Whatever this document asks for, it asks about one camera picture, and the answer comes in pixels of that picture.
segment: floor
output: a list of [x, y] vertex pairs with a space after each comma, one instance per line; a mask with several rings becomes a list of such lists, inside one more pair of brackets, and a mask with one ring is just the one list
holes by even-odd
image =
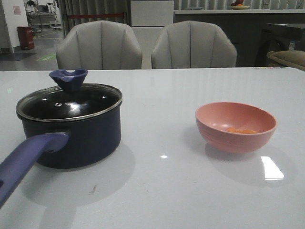
[[0, 61], [0, 71], [33, 71], [33, 70], [56, 70], [58, 69], [55, 53], [63, 40], [61, 30], [43, 27], [42, 32], [34, 35], [35, 48], [21, 50], [18, 48], [15, 53], [35, 53], [20, 61]]

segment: gray chair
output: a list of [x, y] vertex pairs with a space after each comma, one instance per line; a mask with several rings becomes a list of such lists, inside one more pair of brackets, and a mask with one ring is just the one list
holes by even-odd
[[165, 26], [152, 52], [152, 68], [235, 67], [237, 51], [214, 24], [183, 21]]
[[60, 69], [141, 69], [142, 51], [129, 25], [93, 21], [76, 25], [57, 49]]

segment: saucepan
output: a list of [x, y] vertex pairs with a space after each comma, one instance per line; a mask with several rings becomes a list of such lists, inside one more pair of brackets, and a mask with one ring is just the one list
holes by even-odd
[[38, 162], [78, 168], [111, 154], [121, 141], [119, 89], [83, 83], [88, 71], [55, 70], [58, 86], [33, 92], [16, 106], [26, 140], [0, 164], [0, 208]]

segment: green floor marking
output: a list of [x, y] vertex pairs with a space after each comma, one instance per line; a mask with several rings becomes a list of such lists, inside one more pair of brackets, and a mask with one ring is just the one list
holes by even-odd
[[50, 60], [53, 60], [55, 57], [56, 57], [56, 54], [51, 53], [51, 54], [48, 54], [44, 57], [39, 58], [37, 61], [50, 61]]

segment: white table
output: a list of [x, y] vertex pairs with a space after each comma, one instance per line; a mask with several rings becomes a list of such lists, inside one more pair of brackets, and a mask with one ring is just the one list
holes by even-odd
[[[23, 139], [15, 115], [49, 72], [0, 72], [0, 161]], [[291, 68], [89, 71], [123, 93], [122, 142], [82, 169], [34, 165], [0, 209], [1, 229], [305, 228], [305, 72]], [[234, 101], [278, 127], [249, 154], [217, 151], [194, 112]]]

